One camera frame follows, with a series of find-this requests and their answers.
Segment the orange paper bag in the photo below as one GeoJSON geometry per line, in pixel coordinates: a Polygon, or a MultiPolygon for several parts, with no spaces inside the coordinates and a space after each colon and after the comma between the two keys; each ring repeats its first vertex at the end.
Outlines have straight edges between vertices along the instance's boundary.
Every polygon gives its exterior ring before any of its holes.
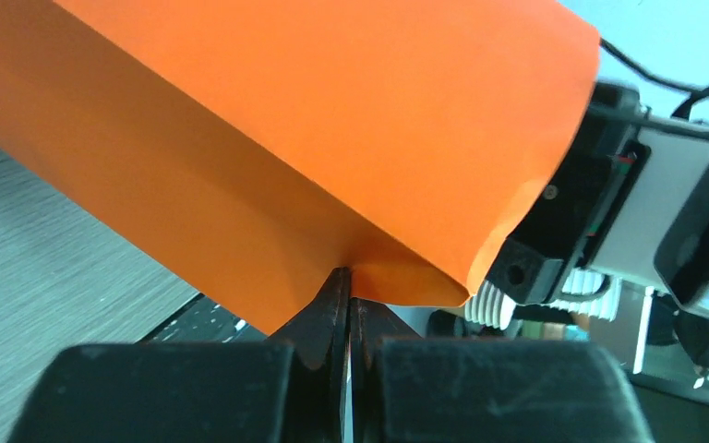
{"type": "Polygon", "coordinates": [[[265,333],[340,266],[458,306],[598,44],[555,1],[0,1],[0,148],[265,333]]]}

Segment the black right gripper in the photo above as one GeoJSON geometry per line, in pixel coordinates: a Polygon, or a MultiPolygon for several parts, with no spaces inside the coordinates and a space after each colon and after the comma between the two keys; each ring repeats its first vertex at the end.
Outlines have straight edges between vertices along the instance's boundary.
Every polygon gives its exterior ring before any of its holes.
{"type": "Polygon", "coordinates": [[[487,282],[519,305],[601,297],[611,278],[575,289],[573,274],[593,262],[648,160],[638,132],[634,124],[587,112],[545,190],[502,245],[487,282]]]}

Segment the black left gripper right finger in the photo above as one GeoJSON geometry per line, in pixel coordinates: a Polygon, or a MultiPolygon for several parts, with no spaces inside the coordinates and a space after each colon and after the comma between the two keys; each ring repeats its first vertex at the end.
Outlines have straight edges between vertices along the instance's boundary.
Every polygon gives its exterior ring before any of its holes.
{"type": "Polygon", "coordinates": [[[360,298],[351,300],[349,321],[354,441],[381,442],[384,427],[381,348],[386,340],[412,340],[420,335],[387,306],[360,298]]]}

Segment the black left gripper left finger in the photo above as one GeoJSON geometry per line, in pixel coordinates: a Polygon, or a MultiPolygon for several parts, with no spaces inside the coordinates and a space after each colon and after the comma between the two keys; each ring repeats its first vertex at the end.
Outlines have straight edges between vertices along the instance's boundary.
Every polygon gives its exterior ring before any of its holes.
{"type": "Polygon", "coordinates": [[[351,271],[334,269],[312,301],[269,340],[292,348],[284,442],[342,442],[349,365],[351,271]]]}

